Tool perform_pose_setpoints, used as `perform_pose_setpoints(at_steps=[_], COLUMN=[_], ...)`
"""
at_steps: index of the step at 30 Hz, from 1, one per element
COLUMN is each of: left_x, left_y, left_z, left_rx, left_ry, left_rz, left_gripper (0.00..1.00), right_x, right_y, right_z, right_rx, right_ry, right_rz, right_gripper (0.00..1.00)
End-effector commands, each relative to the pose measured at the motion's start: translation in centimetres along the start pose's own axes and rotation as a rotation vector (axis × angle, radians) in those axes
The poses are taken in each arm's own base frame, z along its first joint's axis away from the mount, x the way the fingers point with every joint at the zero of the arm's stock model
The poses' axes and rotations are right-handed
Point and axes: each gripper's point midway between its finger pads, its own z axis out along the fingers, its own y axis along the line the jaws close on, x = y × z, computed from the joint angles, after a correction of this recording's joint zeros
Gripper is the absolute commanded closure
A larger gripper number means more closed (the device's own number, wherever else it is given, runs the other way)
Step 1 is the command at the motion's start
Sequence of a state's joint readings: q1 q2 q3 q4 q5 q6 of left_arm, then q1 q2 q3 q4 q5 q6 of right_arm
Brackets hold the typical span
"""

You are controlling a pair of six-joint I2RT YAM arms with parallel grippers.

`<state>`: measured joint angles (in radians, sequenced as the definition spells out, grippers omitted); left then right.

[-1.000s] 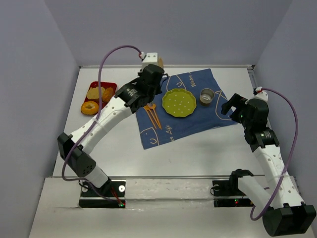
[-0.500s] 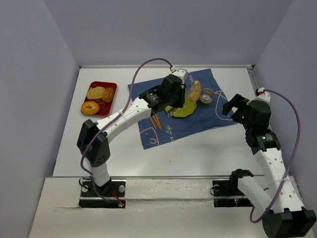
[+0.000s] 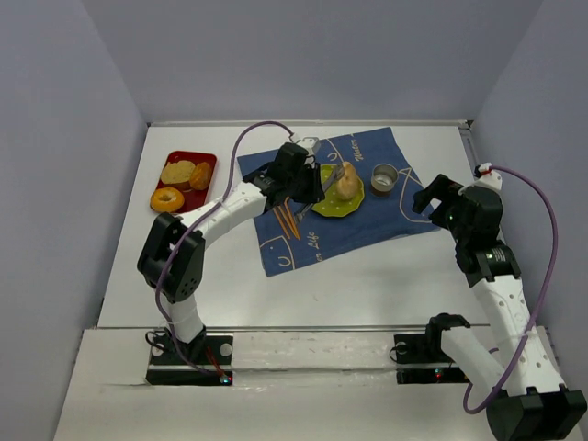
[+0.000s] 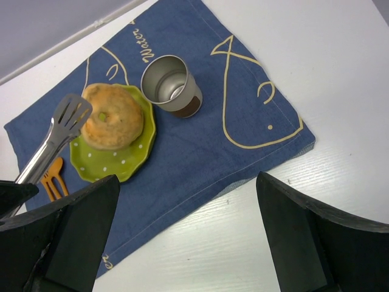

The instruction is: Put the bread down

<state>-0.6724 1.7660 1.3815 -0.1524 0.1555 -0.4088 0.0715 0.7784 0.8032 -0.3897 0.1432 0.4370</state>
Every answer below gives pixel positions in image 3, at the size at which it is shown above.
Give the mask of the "metal tongs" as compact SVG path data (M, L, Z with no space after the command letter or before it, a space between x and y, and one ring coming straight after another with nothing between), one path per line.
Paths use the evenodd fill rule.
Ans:
M318 179L317 184L311 188L312 200L300 204L298 210L294 213L294 221L299 225L304 219L307 212L319 202L325 199L327 190L344 175L344 166L342 164L317 165L314 175Z

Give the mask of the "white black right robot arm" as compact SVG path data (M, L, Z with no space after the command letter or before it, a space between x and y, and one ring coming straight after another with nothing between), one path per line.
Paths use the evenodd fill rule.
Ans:
M430 221L451 233L456 261L481 305L497 348L491 354L469 322L440 313L424 332L424 352L455 362L486 397L467 413L484 412L497 440L562 440L587 411L579 390L570 390L537 333L526 304L513 251L499 237L503 216L501 176L488 169L468 186L445 175L415 193L413 211L439 204Z

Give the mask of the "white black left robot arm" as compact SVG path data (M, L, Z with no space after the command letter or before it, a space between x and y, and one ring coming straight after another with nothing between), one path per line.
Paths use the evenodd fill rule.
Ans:
M196 210L194 220L169 213L156 217L142 248L138 270L157 291L156 304L170 332L194 358L203 345L205 326L194 293L202 279L206 249L239 224L282 205L286 200L310 206L324 198L317 138L287 142L274 160L243 177L224 198Z

